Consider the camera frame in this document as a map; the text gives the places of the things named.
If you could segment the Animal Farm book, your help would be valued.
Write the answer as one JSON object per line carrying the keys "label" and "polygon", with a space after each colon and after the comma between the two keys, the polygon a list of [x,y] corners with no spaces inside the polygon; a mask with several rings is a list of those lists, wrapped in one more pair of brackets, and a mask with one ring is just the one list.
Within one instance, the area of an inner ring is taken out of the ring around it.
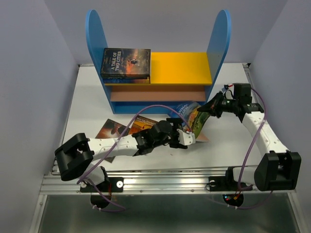
{"label": "Animal Farm book", "polygon": [[204,124],[210,117],[209,113],[198,112],[197,109],[201,105],[197,102],[188,101],[175,106],[173,109],[177,111],[189,124],[197,142],[208,142],[209,139],[201,132]]}

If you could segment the Edward Tulane orange book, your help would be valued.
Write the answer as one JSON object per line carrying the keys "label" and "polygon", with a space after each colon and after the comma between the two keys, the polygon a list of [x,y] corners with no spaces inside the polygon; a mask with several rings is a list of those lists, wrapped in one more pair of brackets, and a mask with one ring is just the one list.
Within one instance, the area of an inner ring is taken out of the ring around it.
{"label": "Edward Tulane orange book", "polygon": [[137,116],[128,134],[134,134],[142,130],[150,129],[155,124],[157,124],[157,121],[155,120],[152,120],[152,119],[149,119],[143,116]]}

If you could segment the Three Days to See book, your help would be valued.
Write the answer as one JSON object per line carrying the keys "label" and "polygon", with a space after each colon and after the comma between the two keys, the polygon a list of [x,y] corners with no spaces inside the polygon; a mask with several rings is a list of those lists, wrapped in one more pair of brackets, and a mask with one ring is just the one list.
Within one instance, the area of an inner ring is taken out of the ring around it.
{"label": "Three Days to See book", "polygon": [[96,138],[107,139],[107,138],[118,138],[121,133],[125,130],[126,126],[115,122],[111,119],[107,119],[105,124],[102,126]]}

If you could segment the Jane Eyre book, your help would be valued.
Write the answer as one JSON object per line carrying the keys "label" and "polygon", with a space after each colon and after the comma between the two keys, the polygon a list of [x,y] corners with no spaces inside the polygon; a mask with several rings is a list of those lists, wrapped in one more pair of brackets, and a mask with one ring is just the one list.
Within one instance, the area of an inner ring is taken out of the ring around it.
{"label": "Jane Eyre book", "polygon": [[104,83],[108,84],[145,84],[150,83],[150,79],[124,79],[124,78],[117,78],[117,79],[103,79]]}

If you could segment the Tale of Two Cities book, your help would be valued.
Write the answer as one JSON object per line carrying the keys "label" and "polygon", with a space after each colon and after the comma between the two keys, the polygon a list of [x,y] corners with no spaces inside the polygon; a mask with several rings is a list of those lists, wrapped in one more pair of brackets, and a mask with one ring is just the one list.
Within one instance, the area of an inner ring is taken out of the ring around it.
{"label": "Tale of Two Cities book", "polygon": [[101,66],[104,79],[148,79],[151,74],[150,49],[105,48]]}

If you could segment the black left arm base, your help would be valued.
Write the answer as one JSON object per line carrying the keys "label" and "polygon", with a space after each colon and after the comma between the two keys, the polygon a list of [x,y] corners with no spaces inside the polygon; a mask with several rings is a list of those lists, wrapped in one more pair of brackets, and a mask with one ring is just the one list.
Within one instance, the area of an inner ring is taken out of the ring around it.
{"label": "black left arm base", "polygon": [[106,212],[123,211],[125,208],[116,204],[112,200],[114,193],[123,192],[124,178],[112,177],[105,178],[104,181],[98,185],[90,182],[82,182],[80,186],[81,193],[90,193],[90,203],[93,209]]}

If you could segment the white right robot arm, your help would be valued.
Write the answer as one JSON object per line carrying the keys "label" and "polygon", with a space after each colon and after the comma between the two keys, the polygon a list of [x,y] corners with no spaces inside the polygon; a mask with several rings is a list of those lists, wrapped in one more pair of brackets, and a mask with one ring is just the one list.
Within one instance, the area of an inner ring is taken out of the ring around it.
{"label": "white right robot arm", "polygon": [[241,167],[229,167],[224,176],[228,189],[259,191],[294,190],[301,166],[301,156],[290,151],[277,137],[267,121],[264,103],[252,101],[254,88],[248,83],[234,83],[231,99],[218,92],[198,112],[220,118],[232,113],[252,136]]}

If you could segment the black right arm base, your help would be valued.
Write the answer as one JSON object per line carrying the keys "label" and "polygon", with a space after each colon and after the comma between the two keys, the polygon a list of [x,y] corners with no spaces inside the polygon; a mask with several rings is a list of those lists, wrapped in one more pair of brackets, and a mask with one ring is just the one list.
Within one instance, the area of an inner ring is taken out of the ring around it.
{"label": "black right arm base", "polygon": [[229,206],[241,207],[244,202],[244,195],[238,190],[238,182],[234,180],[232,167],[228,168],[225,175],[209,176],[205,189],[210,192],[226,192],[222,197]]}

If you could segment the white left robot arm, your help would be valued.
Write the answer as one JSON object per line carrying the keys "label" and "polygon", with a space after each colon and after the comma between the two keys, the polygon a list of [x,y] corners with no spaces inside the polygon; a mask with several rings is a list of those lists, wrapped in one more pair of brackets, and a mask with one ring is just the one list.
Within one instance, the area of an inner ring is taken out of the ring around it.
{"label": "white left robot arm", "polygon": [[137,133],[121,138],[88,138],[78,133],[55,150],[61,180],[91,180],[97,191],[108,187],[104,168],[94,168],[94,163],[101,159],[116,156],[140,156],[151,153],[154,148],[169,145],[171,148],[187,149],[190,135],[181,129],[180,118],[168,118]]}

